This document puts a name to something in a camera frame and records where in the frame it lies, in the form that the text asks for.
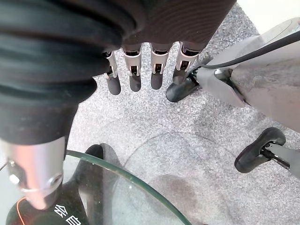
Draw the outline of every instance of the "round glass edge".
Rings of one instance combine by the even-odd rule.
[[[125,179],[128,181],[133,182],[136,184],[139,188],[142,190],[146,191],[150,195],[152,195],[154,198],[156,198],[158,201],[160,201],[166,208],[168,208],[172,213],[174,213],[175,216],[177,216],[181,222],[185,225],[192,225],[189,220],[172,204],[170,203],[165,197],[163,197],[157,190],[149,186],[146,182],[142,181],[141,179],[137,178],[133,174],[131,174],[128,171],[125,171],[121,168],[119,168],[116,165],[113,165],[111,163],[106,162],[103,159],[97,158],[95,156],[91,156],[82,152],[78,151],[72,151],[72,150],[67,150],[67,155],[82,159],[84,161],[87,161],[89,163],[96,164],[102,168],[105,168]]]

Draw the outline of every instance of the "black cable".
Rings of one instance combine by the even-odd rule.
[[[203,68],[208,68],[208,69],[217,69],[217,68],[221,68],[221,67],[229,67],[232,66],[234,64],[238,64],[241,62],[245,62],[247,60],[251,60],[253,58],[259,57],[261,55],[267,54],[269,52],[272,52],[278,48],[284,47],[286,45],[295,43],[297,41],[300,41],[300,31],[297,31],[287,37],[284,37],[280,40],[274,41],[260,49],[255,50],[254,52],[250,52],[246,55],[243,55],[237,59],[228,61],[228,62],[224,62],[224,63],[220,63],[220,64],[216,64],[216,65],[205,65],[205,64],[198,64],[198,68],[203,67]]]

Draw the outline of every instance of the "glass tabletop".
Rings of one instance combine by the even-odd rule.
[[[85,153],[67,151],[61,194],[48,210],[31,207],[9,181],[5,166],[0,171],[0,180],[1,224],[191,225],[151,186],[129,172]]]

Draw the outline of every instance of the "orange cable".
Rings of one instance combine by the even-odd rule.
[[[23,221],[23,219],[22,219],[22,217],[21,217],[20,211],[19,211],[19,203],[20,203],[21,201],[23,201],[24,199],[26,199],[26,198],[25,198],[25,197],[24,197],[24,198],[21,198],[21,199],[19,199],[18,202],[17,202],[17,212],[18,212],[18,215],[19,215],[20,220],[21,220],[21,222],[22,222],[23,225],[25,225],[25,223],[24,223],[24,221]]]

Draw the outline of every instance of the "white wall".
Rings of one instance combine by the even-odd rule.
[[[300,0],[238,0],[238,4],[259,33],[300,16]]]

